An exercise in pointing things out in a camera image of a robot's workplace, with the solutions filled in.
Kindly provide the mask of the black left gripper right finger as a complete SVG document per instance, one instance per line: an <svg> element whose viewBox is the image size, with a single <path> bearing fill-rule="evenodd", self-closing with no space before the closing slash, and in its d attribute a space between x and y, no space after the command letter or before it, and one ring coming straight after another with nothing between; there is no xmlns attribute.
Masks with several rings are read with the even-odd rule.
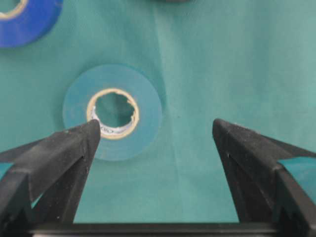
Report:
<svg viewBox="0 0 316 237"><path fill-rule="evenodd" d="M244 225L275 229L282 237L316 234L316 203L285 166L312 151L217 118L212 136L237 211Z"/></svg>

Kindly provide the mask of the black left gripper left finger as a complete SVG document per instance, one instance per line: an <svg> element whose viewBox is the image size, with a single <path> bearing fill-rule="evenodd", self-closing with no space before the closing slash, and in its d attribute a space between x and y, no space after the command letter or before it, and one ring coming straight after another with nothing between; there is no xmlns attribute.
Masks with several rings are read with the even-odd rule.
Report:
<svg viewBox="0 0 316 237"><path fill-rule="evenodd" d="M91 120L1 153L0 234L33 224L71 224L100 141Z"/></svg>

